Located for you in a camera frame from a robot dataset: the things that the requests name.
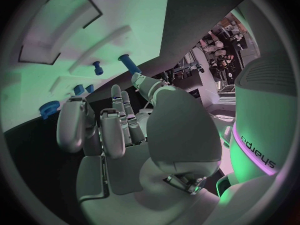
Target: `purple light strip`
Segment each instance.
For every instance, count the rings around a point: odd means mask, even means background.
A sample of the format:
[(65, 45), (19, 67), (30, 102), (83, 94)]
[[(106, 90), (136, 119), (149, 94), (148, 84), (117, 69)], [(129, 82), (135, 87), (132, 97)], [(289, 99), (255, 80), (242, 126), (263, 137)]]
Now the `purple light strip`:
[(233, 137), (236, 141), (236, 143), (238, 144), (238, 146), (240, 147), (240, 149), (242, 149), (242, 151), (248, 156), (248, 158), (250, 158), (250, 160), (252, 162), (254, 162), (261, 170), (263, 170), (266, 174), (268, 174), (269, 176), (273, 175), (276, 173), (276, 171), (274, 170), (270, 170), (268, 169), (266, 166), (264, 166), (263, 164), (261, 164), (254, 156), (252, 153), (250, 153), (248, 151), (248, 149), (246, 148), (246, 144), (242, 141), (242, 139), (240, 138), (238, 131), (237, 131), (237, 125), (236, 123), (233, 124)]

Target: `logo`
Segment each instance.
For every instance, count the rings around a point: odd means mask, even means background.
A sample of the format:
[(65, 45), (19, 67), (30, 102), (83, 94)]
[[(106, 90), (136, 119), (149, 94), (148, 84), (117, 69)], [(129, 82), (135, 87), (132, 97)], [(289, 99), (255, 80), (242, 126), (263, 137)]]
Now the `logo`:
[(245, 143), (250, 152), (252, 152), (256, 157), (260, 157), (265, 166), (269, 166), (272, 169), (275, 168), (276, 163), (266, 158), (266, 156), (257, 150), (251, 142), (247, 141), (243, 136), (241, 136), (241, 140)]

